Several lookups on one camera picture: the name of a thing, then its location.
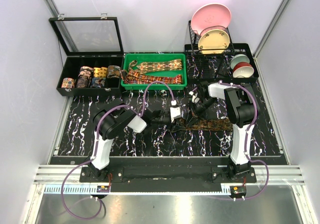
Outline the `black key pattern tie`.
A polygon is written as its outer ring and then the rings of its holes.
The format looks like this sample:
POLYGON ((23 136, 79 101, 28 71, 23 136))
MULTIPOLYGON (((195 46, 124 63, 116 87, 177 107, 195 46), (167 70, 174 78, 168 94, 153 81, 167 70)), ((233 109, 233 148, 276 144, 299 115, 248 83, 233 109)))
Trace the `black key pattern tie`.
POLYGON ((191 120, 186 120, 180 118, 176 121, 175 130, 187 130, 187 131, 228 131, 233 130, 233 124, 229 121, 228 118, 225 119, 199 119, 192 118, 191 120))

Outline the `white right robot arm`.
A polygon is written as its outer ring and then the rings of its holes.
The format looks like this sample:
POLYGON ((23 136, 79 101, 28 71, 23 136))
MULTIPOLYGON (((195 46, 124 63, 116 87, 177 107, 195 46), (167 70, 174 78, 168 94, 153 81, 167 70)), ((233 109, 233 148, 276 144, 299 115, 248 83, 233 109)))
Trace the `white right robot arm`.
POLYGON ((227 118, 232 123, 232 150, 229 155, 227 176, 239 182, 251 169, 251 136, 259 114, 259 107, 249 84, 238 85, 222 80, 202 82, 189 93, 191 113, 200 118, 218 99, 226 104, 227 118))

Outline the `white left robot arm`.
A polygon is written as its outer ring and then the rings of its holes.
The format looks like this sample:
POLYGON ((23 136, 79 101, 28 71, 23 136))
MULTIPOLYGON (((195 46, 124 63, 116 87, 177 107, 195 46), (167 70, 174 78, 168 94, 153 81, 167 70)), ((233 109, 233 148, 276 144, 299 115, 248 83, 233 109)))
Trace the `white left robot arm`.
POLYGON ((108 177, 113 141, 125 128, 140 134, 152 125, 169 126, 172 123, 170 111, 152 111, 148 108, 141 116, 119 100, 114 104, 108 104, 106 109, 101 110, 93 118, 95 143, 88 164, 90 173, 87 176, 91 176, 97 182, 103 182, 108 177))

